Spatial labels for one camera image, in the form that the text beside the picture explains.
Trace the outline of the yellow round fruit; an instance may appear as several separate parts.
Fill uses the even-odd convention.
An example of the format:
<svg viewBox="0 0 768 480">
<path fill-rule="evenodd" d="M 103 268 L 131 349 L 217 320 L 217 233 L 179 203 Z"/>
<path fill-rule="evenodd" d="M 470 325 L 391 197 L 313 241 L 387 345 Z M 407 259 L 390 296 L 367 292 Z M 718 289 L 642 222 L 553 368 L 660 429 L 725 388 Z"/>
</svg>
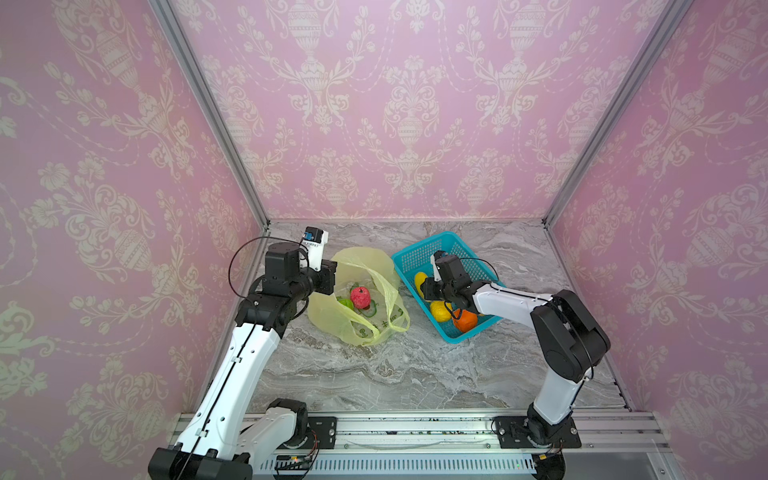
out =
<svg viewBox="0 0 768 480">
<path fill-rule="evenodd" d="M 452 322 L 453 320 L 452 310 L 444 301 L 432 301 L 430 313 L 438 323 Z"/>
</svg>

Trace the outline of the green fruit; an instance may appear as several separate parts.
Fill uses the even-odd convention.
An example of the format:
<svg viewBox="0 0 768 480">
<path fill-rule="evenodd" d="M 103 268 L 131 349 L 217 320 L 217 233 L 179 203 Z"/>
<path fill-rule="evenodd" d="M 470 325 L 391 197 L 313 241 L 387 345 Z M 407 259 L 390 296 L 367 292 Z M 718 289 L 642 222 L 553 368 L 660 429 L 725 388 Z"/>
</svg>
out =
<svg viewBox="0 0 768 480">
<path fill-rule="evenodd" d="M 353 303 L 353 302 L 352 302 L 352 300 L 351 300 L 351 299 L 349 299 L 349 298 L 338 298 L 338 299 L 337 299 L 337 301 L 338 301 L 338 302 L 339 302 L 341 305 L 345 306 L 345 307 L 346 307 L 346 308 L 348 308 L 348 309 L 351 309 L 351 310 L 354 310 L 354 309 L 355 309 L 354 303 Z"/>
</svg>

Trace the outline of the yellow plastic bag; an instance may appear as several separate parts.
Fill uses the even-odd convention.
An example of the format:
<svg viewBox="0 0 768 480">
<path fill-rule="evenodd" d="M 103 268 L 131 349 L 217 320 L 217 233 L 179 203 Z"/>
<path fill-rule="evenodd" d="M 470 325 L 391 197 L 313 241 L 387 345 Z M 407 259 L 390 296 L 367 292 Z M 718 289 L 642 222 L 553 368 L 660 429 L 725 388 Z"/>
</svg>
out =
<svg viewBox="0 0 768 480">
<path fill-rule="evenodd" d="M 410 328 L 399 292 L 401 280 L 384 251 L 350 247 L 336 253 L 335 286 L 310 296 L 307 315 L 315 327 L 353 346 L 372 346 Z"/>
</svg>

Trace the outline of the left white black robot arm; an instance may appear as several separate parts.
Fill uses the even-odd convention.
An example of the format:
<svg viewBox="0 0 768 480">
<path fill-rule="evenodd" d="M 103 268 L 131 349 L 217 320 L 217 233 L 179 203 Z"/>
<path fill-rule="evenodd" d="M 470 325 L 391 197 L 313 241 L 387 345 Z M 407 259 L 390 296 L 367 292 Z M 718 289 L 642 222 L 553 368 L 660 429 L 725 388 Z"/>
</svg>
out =
<svg viewBox="0 0 768 480">
<path fill-rule="evenodd" d="M 303 402 L 278 399 L 242 426 L 261 374 L 312 294 L 331 296 L 337 264 L 323 257 L 327 232 L 308 228 L 302 240 L 273 239 L 264 272 L 241 295 L 235 327 L 213 382 L 176 442 L 157 449 L 153 479 L 250 479 L 282 445 L 300 446 L 309 427 Z"/>
</svg>

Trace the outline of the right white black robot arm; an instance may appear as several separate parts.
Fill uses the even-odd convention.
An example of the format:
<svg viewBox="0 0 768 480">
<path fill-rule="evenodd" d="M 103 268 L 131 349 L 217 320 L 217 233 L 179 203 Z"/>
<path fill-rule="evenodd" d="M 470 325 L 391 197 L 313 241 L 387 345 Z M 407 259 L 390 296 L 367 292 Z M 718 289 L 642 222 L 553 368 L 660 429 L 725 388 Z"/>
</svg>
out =
<svg viewBox="0 0 768 480">
<path fill-rule="evenodd" d="M 432 255 L 433 275 L 419 287 L 428 301 L 439 301 L 452 316 L 465 312 L 495 316 L 531 328 L 548 371 L 527 411 L 527 432 L 538 446 L 550 446 L 569 427 L 573 404 L 611 341 L 579 296 L 571 290 L 534 294 L 473 280 L 456 255 Z"/>
</svg>

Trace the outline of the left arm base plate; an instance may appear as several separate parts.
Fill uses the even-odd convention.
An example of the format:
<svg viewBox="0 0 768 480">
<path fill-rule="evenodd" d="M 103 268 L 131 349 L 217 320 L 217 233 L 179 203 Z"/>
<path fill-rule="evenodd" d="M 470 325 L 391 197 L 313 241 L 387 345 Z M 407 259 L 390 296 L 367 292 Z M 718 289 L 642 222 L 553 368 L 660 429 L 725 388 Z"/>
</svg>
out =
<svg viewBox="0 0 768 480">
<path fill-rule="evenodd" d="M 288 450 L 333 450 L 336 445 L 338 418 L 336 416 L 310 415 L 304 436 L 300 440 L 281 446 Z"/>
</svg>

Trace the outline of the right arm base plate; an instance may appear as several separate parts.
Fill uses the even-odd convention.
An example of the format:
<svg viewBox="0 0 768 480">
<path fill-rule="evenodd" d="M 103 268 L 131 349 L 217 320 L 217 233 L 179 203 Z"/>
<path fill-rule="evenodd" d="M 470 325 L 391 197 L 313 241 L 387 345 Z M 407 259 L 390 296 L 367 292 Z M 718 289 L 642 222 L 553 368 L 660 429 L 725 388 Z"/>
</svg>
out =
<svg viewBox="0 0 768 480">
<path fill-rule="evenodd" d="M 582 447 L 571 415 L 557 425 L 529 425 L 527 416 L 497 416 L 490 424 L 502 449 L 578 449 Z"/>
</svg>

